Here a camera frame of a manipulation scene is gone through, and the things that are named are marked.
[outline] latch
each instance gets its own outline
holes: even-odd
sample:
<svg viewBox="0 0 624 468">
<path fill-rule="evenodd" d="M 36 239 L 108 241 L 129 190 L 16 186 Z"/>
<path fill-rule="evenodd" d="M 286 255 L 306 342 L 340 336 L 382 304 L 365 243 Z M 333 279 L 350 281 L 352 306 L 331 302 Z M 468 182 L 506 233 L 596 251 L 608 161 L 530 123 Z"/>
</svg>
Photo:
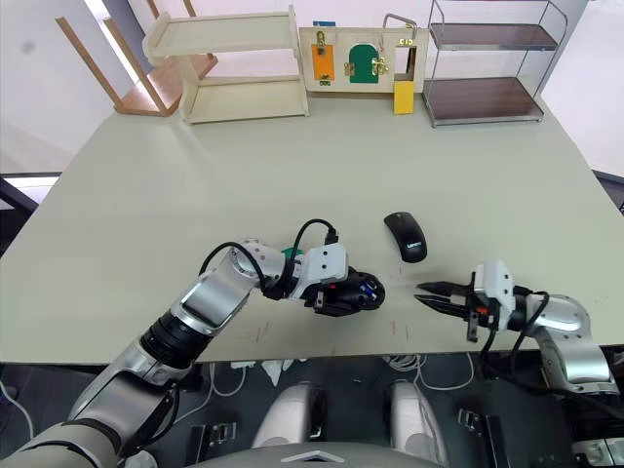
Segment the latch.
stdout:
<svg viewBox="0 0 624 468">
<path fill-rule="evenodd" d="M 355 76 L 355 63 L 349 61 L 344 64 L 344 76 Z"/>
<path fill-rule="evenodd" d="M 317 47 L 317 54 L 319 56 L 324 56 L 325 55 L 325 32 L 317 31 L 316 47 Z"/>
<path fill-rule="evenodd" d="M 388 65 L 386 65 L 386 59 L 384 57 L 372 58 L 370 60 L 372 64 L 372 75 L 383 75 L 385 72 L 389 70 Z"/>
</svg>

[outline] brown shelf board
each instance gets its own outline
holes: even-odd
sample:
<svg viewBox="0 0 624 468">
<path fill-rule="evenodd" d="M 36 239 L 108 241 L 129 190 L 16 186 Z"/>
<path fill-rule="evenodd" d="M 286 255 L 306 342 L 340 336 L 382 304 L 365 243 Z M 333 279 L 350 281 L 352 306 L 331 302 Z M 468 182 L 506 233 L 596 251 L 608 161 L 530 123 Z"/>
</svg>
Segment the brown shelf board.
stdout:
<svg viewBox="0 0 624 468">
<path fill-rule="evenodd" d="M 557 42 L 539 24 L 431 23 L 441 51 L 554 51 Z"/>
<path fill-rule="evenodd" d="M 438 125 L 540 121 L 544 115 L 515 77 L 425 81 L 422 95 Z"/>
<path fill-rule="evenodd" d="M 191 62 L 197 76 L 201 79 L 216 65 L 216 57 L 207 54 L 191 56 Z M 176 112 L 179 99 L 182 95 L 182 81 L 176 68 L 176 59 L 166 58 L 163 65 L 154 68 L 148 75 L 150 83 L 156 89 L 158 96 L 167 107 L 166 115 Z M 158 106 L 151 98 L 145 87 L 140 83 L 122 97 L 123 107 L 115 110 L 122 114 L 162 116 Z"/>
</svg>

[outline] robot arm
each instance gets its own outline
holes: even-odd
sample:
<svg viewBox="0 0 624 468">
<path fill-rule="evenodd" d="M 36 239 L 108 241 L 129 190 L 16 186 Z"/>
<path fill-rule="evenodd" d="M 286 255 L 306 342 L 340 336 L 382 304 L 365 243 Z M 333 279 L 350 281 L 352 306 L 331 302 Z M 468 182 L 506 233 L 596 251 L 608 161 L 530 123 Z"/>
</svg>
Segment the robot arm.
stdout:
<svg viewBox="0 0 624 468">
<path fill-rule="evenodd" d="M 500 260 L 480 265 L 469 285 L 418 286 L 430 293 L 417 294 L 418 300 L 468 322 L 470 341 L 477 341 L 478 326 L 490 333 L 511 330 L 534 338 L 548 389 L 563 397 L 576 459 L 582 466 L 622 466 L 624 405 L 605 355 L 592 340 L 589 314 L 578 301 L 515 286 Z M 519 382 L 513 372 L 500 376 L 532 387 Z"/>
<path fill-rule="evenodd" d="M 200 275 L 96 377 L 68 421 L 27 443 L 5 460 L 6 466 L 68 466 L 71 461 L 72 466 L 114 467 L 119 457 L 149 444 L 175 404 L 176 383 L 260 283 L 268 291 L 286 275 L 288 283 L 272 298 L 303 299 L 315 312 L 332 316 L 383 302 L 381 284 L 350 268 L 346 250 L 337 242 L 298 255 L 294 265 L 257 239 L 246 239 L 239 247 L 230 249 L 217 269 Z"/>
<path fill-rule="evenodd" d="M 417 294 L 418 300 L 468 323 L 469 341 L 477 341 L 479 326 L 496 332 L 522 331 L 546 300 L 544 293 L 515 286 L 500 260 L 479 265 L 469 285 L 433 282 L 418 287 L 433 294 Z M 619 395 L 605 355 L 592 340 L 589 314 L 578 301 L 549 295 L 526 336 L 537 341 L 550 387 L 579 394 Z"/>
</svg>

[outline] white wall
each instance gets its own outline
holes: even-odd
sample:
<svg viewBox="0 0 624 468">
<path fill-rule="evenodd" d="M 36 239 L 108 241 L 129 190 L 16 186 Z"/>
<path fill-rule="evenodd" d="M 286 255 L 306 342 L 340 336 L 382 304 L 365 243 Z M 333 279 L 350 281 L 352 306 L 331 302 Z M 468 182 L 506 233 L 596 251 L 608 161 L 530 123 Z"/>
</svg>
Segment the white wall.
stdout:
<svg viewBox="0 0 624 468">
<path fill-rule="evenodd" d="M 82 0 L 1 0 L 1 173 L 62 171 L 113 111 L 56 17 L 67 18 L 120 95 L 133 85 Z"/>
<path fill-rule="evenodd" d="M 589 2 L 543 92 L 592 169 L 624 177 L 624 2 Z"/>
</svg>

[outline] black computer mouse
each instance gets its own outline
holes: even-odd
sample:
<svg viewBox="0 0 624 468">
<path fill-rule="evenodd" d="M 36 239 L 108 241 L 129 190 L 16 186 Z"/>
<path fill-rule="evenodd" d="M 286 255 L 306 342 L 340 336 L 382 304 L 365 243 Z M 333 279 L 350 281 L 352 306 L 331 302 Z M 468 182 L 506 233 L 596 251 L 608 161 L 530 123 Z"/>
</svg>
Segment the black computer mouse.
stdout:
<svg viewBox="0 0 624 468">
<path fill-rule="evenodd" d="M 399 245 L 401 258 L 407 263 L 417 263 L 427 256 L 427 243 L 422 229 L 410 213 L 396 212 L 385 217 L 384 222 Z"/>
</svg>

